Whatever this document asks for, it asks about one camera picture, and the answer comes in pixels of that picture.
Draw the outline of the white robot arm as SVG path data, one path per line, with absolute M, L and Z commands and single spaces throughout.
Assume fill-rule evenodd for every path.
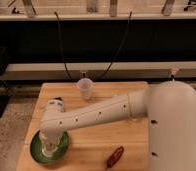
M 149 171 L 196 171 L 196 90 L 180 81 L 167 81 L 65 112 L 51 100 L 40 121 L 42 152 L 59 150 L 68 130 L 146 117 L 149 128 Z

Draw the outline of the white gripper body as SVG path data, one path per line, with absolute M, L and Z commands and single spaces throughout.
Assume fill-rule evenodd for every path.
M 40 140 L 42 143 L 42 152 L 44 154 L 54 154 L 58 148 L 62 133 L 45 134 L 40 133 Z

